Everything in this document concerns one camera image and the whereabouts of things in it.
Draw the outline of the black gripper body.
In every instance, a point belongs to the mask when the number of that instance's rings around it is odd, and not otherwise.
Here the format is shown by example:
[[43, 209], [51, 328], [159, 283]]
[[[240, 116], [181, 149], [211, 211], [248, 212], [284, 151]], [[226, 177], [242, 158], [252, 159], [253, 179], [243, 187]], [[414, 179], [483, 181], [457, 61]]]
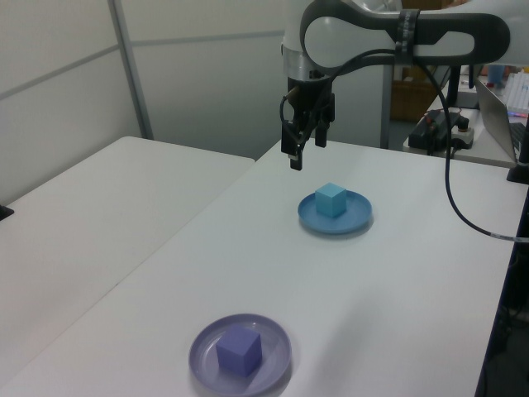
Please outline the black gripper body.
[[288, 78], [288, 90], [294, 90], [288, 103], [293, 108], [293, 119], [307, 118], [311, 111], [323, 111], [327, 121], [335, 120], [335, 95], [329, 79], [301, 81]]

